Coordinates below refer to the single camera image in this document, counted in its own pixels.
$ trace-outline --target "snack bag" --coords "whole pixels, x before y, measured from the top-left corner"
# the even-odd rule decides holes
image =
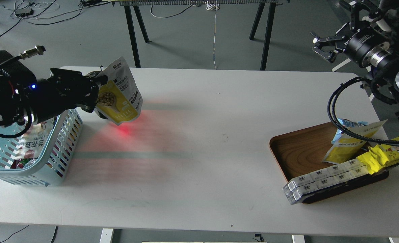
[[[120,57],[96,77],[102,75],[108,77],[108,83],[99,89],[95,112],[117,125],[135,120],[141,113],[142,96],[126,60]]]
[[[358,121],[358,122],[354,123],[354,122],[352,122],[350,120],[346,120],[346,119],[338,118],[337,120],[339,123],[341,123],[346,128],[361,127],[361,126],[366,126],[368,124],[365,121]],[[342,136],[342,131],[337,129],[336,134],[332,140],[332,144],[334,144],[336,141],[338,141],[341,136]]]
[[[377,123],[371,123],[367,126],[355,126],[352,128],[348,128],[348,130],[360,134],[365,137],[372,137],[378,129],[382,127],[382,125],[387,120],[379,121]],[[363,147],[366,141],[353,138],[349,135],[342,134],[341,138],[337,140],[331,149],[327,151],[326,156],[323,159],[323,162],[340,164],[346,162],[354,156],[354,154]]]
[[[54,118],[36,125],[21,136],[20,145],[16,156],[13,158],[11,169],[22,169],[31,166],[39,155],[54,128]]]
[[[399,146],[378,144],[369,147],[369,151],[358,156],[357,159],[367,166],[370,174],[373,174],[385,167],[399,163]]]

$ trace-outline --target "brown tray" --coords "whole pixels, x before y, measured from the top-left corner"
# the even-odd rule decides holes
[[[331,140],[333,140],[336,130],[337,128],[332,123],[324,123],[282,134],[270,140],[270,150],[287,182],[294,177],[332,165],[331,163],[323,163],[322,160],[332,146]],[[365,147],[360,149],[355,157],[364,152],[366,152]],[[388,177],[388,174],[388,171],[384,171],[383,173],[359,177],[324,193],[314,194],[305,199],[303,203],[313,203],[317,200],[323,200],[383,180]]]

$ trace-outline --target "blue plastic basket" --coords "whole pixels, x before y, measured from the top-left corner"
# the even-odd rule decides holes
[[[23,126],[0,127],[0,133],[13,134]],[[11,169],[13,157],[18,152],[19,138],[0,138],[0,179],[14,185],[56,186],[66,177],[73,156],[82,120],[75,109],[63,112],[57,118],[39,158],[30,167]]]

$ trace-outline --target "cable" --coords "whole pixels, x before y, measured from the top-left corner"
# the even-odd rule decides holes
[[[54,0],[54,1],[51,2],[51,4],[50,4],[49,6],[47,6],[42,12],[38,13],[38,14],[35,15],[35,16],[29,17],[29,18],[36,18],[36,17],[38,17],[39,15],[43,14],[43,13],[44,13],[45,11],[47,11],[56,1],[57,1],[57,0]]]
[[[81,9],[79,9],[78,14],[75,15],[74,17],[71,17],[71,18],[68,18],[68,19],[64,19],[64,20],[60,20],[60,21],[56,21],[56,22],[53,22],[53,23],[37,24],[37,23],[29,22],[29,21],[27,21],[27,20],[25,20],[25,22],[27,22],[27,23],[29,23],[29,24],[32,24],[32,25],[36,25],[36,26],[48,26],[48,25],[53,25],[53,24],[56,24],[56,23],[64,22],[64,21],[71,20],[71,19],[74,19],[74,18],[78,17],[78,16],[81,14],[82,9],[83,9],[83,7],[82,7]]]
[[[1,138],[16,138],[16,137],[19,137],[19,136],[22,136],[23,134],[25,134],[28,131],[28,129],[30,129],[31,123],[32,123],[32,121],[31,121],[32,117],[31,117],[30,109],[27,108],[26,112],[27,112],[27,119],[28,120],[27,120],[27,123],[25,124],[25,127],[24,127],[24,129],[22,131],[18,132],[17,134],[12,134],[12,135],[6,135],[6,134],[1,134],[0,133],[0,137]]]
[[[24,94],[24,90],[23,89],[18,89],[19,95],[21,97],[22,100],[24,100],[25,98],[25,94]],[[18,132],[17,134],[12,134],[12,135],[7,135],[7,134],[1,134],[0,133],[0,137],[1,138],[16,138],[19,136],[22,136],[23,134],[25,134],[31,127],[31,123],[32,123],[32,117],[31,117],[31,109],[30,107],[27,105],[25,108],[25,112],[27,113],[27,123],[25,124],[25,127],[22,131]]]
[[[56,240],[56,236],[57,236],[57,231],[59,230],[59,227],[56,226],[56,228],[54,229],[54,235],[53,235],[53,239],[51,240],[51,243],[54,243],[54,241]]]
[[[58,15],[54,15],[54,16],[51,16],[51,17],[44,17],[44,18],[42,18],[42,17],[41,17],[41,18],[36,18],[36,17],[23,17],[22,19],[25,19],[25,21],[26,21],[27,23],[30,23],[30,24],[32,24],[32,25],[40,25],[40,26],[52,25],[52,24],[56,24],[56,23],[60,23],[60,22],[63,22],[63,21],[67,21],[67,20],[71,20],[71,19],[73,19],[73,18],[76,18],[78,15],[81,14],[81,12],[82,12],[82,10],[83,10],[84,8],[90,8],[90,7],[95,7],[95,6],[102,6],[102,5],[109,4],[109,3],[111,3],[111,2],[105,2],[105,3],[95,4],[95,5],[88,5],[88,6],[84,6],[84,5],[82,5],[82,4],[80,3],[80,4],[78,4],[78,6],[80,7],[80,9],[75,9],[75,10],[72,10],[72,11],[64,12],[64,13],[61,13],[61,14],[58,14]],[[68,19],[65,19],[65,20],[60,20],[60,21],[53,22],[53,23],[37,24],[37,23],[32,23],[32,22],[30,22],[30,21],[27,21],[27,20],[48,20],[48,19],[52,19],[52,18],[55,18],[55,17],[59,17],[59,16],[61,16],[61,15],[69,14],[69,13],[71,13],[71,12],[76,12],[76,11],[79,11],[79,13],[78,13],[77,15],[75,15],[74,17],[71,17],[71,18],[68,18]]]
[[[354,133],[354,132],[348,130],[346,127],[344,127],[341,123],[338,122],[336,113],[335,113],[335,106],[336,106],[337,98],[344,91],[344,89],[346,89],[348,86],[353,85],[354,83],[361,82],[363,80],[365,80],[365,79],[360,78],[360,77],[353,78],[346,83],[342,83],[340,85],[340,87],[333,92],[333,94],[331,95],[329,102],[327,104],[327,108],[328,108],[327,114],[329,116],[329,119],[340,131],[342,131],[344,134],[349,135],[351,137],[354,137],[354,138],[357,138],[360,140],[369,141],[369,142],[374,142],[374,143],[382,143],[382,144],[387,144],[387,145],[391,145],[391,146],[399,146],[399,141],[382,140],[382,139],[374,139],[374,138],[365,137],[365,136],[362,136],[360,134],[357,134],[357,133]]]
[[[215,37],[213,39],[213,63],[215,64],[216,70],[216,60],[215,60],[215,51],[216,51],[216,16],[218,15],[218,9],[215,10]]]
[[[152,5],[152,6],[150,7],[150,14],[151,14],[153,17],[158,18],[158,19],[166,19],[166,18],[171,18],[171,17],[177,16],[177,15],[179,15],[179,14],[182,14],[184,11],[186,11],[186,10],[189,9],[190,7],[192,7],[192,5],[190,5],[189,7],[185,8],[185,9],[183,9],[183,11],[181,11],[181,12],[175,14],[175,15],[171,15],[171,16],[167,16],[167,17],[159,17],[159,16],[156,16],[156,15],[153,14],[153,5]]]
[[[217,11],[221,8],[220,4],[207,4],[206,9],[210,11]]]
[[[21,22],[21,19],[18,20],[18,22],[16,24],[14,24],[14,26],[10,27],[7,31],[5,31],[3,34],[0,35],[0,37],[2,37],[4,34],[6,34],[7,32],[9,32],[11,29],[13,29],[15,26],[17,26],[19,23]]]
[[[18,232],[21,232],[23,229],[27,228],[28,226],[30,226],[30,225],[27,225],[26,227],[24,227],[24,228],[22,228],[22,229],[18,230],[17,232],[15,232],[15,233],[11,234],[11,236],[9,236],[9,238],[7,238],[7,239],[6,239],[6,240],[4,240],[4,241],[0,241],[0,243],[3,243],[3,242],[5,242],[5,241],[9,240],[9,239],[10,239],[10,237],[12,237],[14,234],[16,234],[16,233],[18,233]]]
[[[87,7],[101,2],[102,2],[101,0],[81,0],[80,3],[78,4],[78,7]]]

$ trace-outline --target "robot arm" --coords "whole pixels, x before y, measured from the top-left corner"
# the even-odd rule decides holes
[[[80,107],[93,112],[99,85],[106,84],[107,77],[95,78],[96,73],[83,76],[81,72],[51,68],[50,78],[36,80],[18,60],[42,55],[44,51],[43,46],[35,46],[17,57],[0,51],[0,126],[26,124],[18,134],[0,134],[0,137],[19,137],[32,122],[43,122],[67,109]]]
[[[372,23],[378,23],[380,28],[388,31],[389,27],[383,20],[382,11],[369,0],[357,0],[350,4],[341,1],[341,5],[351,11],[351,21],[344,24],[333,36],[321,38],[311,32],[314,36],[312,50],[331,63],[337,54],[343,53],[361,68],[373,66],[376,74],[372,79],[363,81],[371,88],[375,98],[389,105],[399,105],[399,54],[389,50],[392,43],[389,38],[371,27]],[[369,11],[370,22],[360,20],[360,11],[363,9]],[[325,47],[332,47],[332,50],[325,51]],[[380,86],[388,86],[393,98],[383,95],[379,91]],[[347,132],[338,124],[335,125]]]

